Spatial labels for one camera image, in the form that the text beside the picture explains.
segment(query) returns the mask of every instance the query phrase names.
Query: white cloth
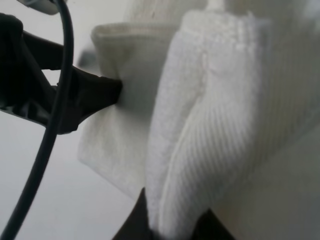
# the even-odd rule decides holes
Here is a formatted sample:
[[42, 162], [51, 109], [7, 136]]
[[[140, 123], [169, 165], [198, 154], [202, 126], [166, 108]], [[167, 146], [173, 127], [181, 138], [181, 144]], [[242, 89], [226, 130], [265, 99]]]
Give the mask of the white cloth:
[[[319, 136], [309, 138], [310, 148], [308, 140], [295, 146], [314, 151], [304, 152], [310, 157], [307, 165], [301, 155], [288, 158], [297, 154], [289, 146], [319, 123], [319, 36], [311, 27], [295, 25], [288, 5], [237, 1], [233, 6], [238, 13], [251, 6], [272, 20], [270, 47], [267, 24], [253, 16], [237, 17], [221, 9], [185, 16], [160, 80], [147, 158], [149, 220], [163, 239], [190, 237], [209, 206], [236, 239], [301, 239], [301, 233], [318, 239], [320, 217], [314, 213], [319, 211], [320, 164], [315, 156], [320, 151], [314, 146]], [[286, 146], [289, 152], [272, 160]], [[255, 174], [258, 170], [263, 175]], [[272, 171], [281, 184], [268, 179]], [[228, 196], [247, 179], [244, 191]], [[292, 203], [298, 207], [286, 202], [290, 196], [297, 197]], [[278, 201], [266, 204], [272, 197]], [[248, 202], [239, 204], [238, 199]], [[265, 205], [274, 215], [265, 217]], [[254, 212], [259, 207], [265, 215]]]
[[[179, 7], [173, 2], [179, 1], [136, 0], [140, 5], [128, 19], [153, 22], [150, 29], [158, 22], [179, 23], [183, 11], [172, 11], [176, 8], [168, 6]], [[170, 46], [148, 142], [149, 220], [162, 238], [187, 239], [197, 217], [211, 206], [239, 240], [319, 239], [319, 5], [315, 0], [308, 0], [313, 7], [302, 2], [237, 0], [230, 2], [231, 14], [223, 0], [211, 0], [209, 9], [185, 16]], [[202, 8], [191, 2], [189, 6]], [[269, 19], [269, 32], [266, 21], [248, 11]], [[136, 37], [122, 34], [123, 29], [134, 32], [130, 24], [120, 28], [123, 38], [111, 27], [100, 41], [106, 45], [97, 45], [104, 75], [119, 77], [125, 87], [138, 87], [133, 83], [139, 85], [140, 77], [142, 86], [147, 80], [158, 82], [166, 57], [162, 50], [174, 30], [166, 47], [147, 46], [150, 58], [140, 62], [143, 44], [133, 44], [135, 51], [125, 47], [129, 58], [113, 51], [119, 44], [122, 52], [126, 36], [128, 42]], [[156, 61], [156, 70], [144, 76], [145, 69], [154, 67], [150, 60], [158, 56], [151, 49], [163, 54], [162, 63]], [[135, 90], [127, 89], [123, 99]], [[132, 111], [120, 105], [89, 120], [80, 158], [136, 196], [144, 185], [152, 110], [141, 118], [148, 119], [144, 122], [135, 117], [136, 111], [141, 113], [138, 105]]]
[[149, 224], [163, 239], [188, 239], [199, 217], [253, 163], [267, 26], [221, 6], [187, 13], [172, 40], [146, 168]]
[[149, 127], [175, 31], [161, 23], [117, 23], [92, 32], [102, 75], [121, 79], [123, 89], [116, 105], [88, 119], [78, 158], [133, 199], [145, 186]]

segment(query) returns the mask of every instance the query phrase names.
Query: black cord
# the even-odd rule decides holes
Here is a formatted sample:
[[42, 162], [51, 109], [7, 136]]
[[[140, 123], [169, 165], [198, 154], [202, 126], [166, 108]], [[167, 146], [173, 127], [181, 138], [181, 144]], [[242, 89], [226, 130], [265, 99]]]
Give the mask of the black cord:
[[56, 141], [58, 129], [63, 118], [63, 112], [65, 111], [67, 105], [74, 58], [73, 26], [65, 1], [54, 0], [54, 3], [56, 4], [61, 15], [64, 38], [63, 60], [57, 93], [54, 100], [52, 113], [39, 151], [35, 158], [31, 173], [24, 186], [19, 201], [17, 202], [13, 213], [1, 234], [0, 240], [14, 240], [27, 216], [45, 173], [50, 154]]

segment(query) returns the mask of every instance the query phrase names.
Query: folded towel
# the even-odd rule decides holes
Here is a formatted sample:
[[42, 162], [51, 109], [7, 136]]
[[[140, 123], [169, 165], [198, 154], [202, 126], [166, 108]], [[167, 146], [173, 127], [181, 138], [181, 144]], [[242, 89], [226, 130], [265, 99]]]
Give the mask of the folded towel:
[[208, 0], [133, 0], [125, 19], [139, 23], [180, 24], [187, 11], [204, 9], [207, 2]]
[[188, 239], [198, 218], [253, 164], [268, 22], [214, 7], [186, 14], [160, 80], [146, 197], [149, 224], [162, 239]]
[[318, 240], [320, 125], [212, 206], [237, 240]]
[[78, 157], [133, 199], [145, 186], [149, 127], [175, 31], [168, 24], [119, 23], [92, 32], [102, 75], [121, 79], [123, 89], [116, 105], [88, 119]]

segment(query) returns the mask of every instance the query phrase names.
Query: black clip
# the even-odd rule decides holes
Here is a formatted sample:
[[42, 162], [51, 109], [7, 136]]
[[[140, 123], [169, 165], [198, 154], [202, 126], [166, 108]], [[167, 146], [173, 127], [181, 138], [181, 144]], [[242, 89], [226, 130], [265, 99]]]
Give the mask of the black clip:
[[[63, 46], [23, 31], [20, 20], [0, 13], [0, 111], [47, 126], [56, 86], [42, 70], [60, 70]], [[67, 134], [92, 114], [117, 103], [120, 80], [72, 70], [68, 103], [58, 134]]]

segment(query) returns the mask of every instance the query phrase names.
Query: white wall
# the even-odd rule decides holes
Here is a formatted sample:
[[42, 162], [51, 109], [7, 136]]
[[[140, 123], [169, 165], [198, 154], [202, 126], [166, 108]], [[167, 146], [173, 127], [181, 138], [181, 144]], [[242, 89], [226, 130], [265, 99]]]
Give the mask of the white wall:
[[[69, 0], [75, 37], [75, 63], [98, 24], [119, 22], [127, 0]], [[24, 29], [63, 42], [60, 16], [28, 9], [15, 0], [0, 0], [0, 13], [20, 19]], [[46, 72], [52, 83], [59, 72]], [[118, 231], [134, 202], [77, 161], [83, 125], [59, 136], [43, 181], [18, 240], [108, 240]], [[0, 231], [17, 203], [36, 157], [44, 128], [0, 112]]]

